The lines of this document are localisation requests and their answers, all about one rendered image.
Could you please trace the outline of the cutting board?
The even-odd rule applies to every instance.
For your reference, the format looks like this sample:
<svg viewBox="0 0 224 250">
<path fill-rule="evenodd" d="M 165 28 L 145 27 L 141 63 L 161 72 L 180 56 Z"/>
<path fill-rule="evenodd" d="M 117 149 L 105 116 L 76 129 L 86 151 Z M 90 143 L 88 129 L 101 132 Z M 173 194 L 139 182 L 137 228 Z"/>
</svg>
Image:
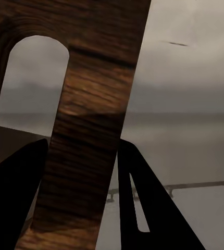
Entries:
<svg viewBox="0 0 224 250">
<path fill-rule="evenodd" d="M 151 0 L 0 0 L 0 93 L 24 38 L 69 51 L 33 217 L 14 250 L 95 250 Z"/>
</svg>

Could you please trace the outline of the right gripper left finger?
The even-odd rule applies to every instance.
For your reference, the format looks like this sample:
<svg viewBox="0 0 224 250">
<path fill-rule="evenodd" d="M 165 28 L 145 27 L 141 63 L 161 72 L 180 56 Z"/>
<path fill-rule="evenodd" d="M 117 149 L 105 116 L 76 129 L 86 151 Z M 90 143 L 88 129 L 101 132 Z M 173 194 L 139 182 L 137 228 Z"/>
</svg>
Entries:
<svg viewBox="0 0 224 250">
<path fill-rule="evenodd" d="M 0 163 L 0 250 L 14 250 L 41 183 L 47 139 L 23 146 Z"/>
</svg>

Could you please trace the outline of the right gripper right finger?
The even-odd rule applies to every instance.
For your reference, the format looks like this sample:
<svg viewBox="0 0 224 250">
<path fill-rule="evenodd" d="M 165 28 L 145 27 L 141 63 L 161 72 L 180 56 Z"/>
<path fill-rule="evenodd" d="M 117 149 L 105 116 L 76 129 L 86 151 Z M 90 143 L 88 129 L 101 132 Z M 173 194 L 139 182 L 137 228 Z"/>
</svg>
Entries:
<svg viewBox="0 0 224 250">
<path fill-rule="evenodd" d="M 117 156 L 121 250 L 205 250 L 138 148 L 120 139 Z M 130 174 L 150 232 L 138 229 Z"/>
</svg>

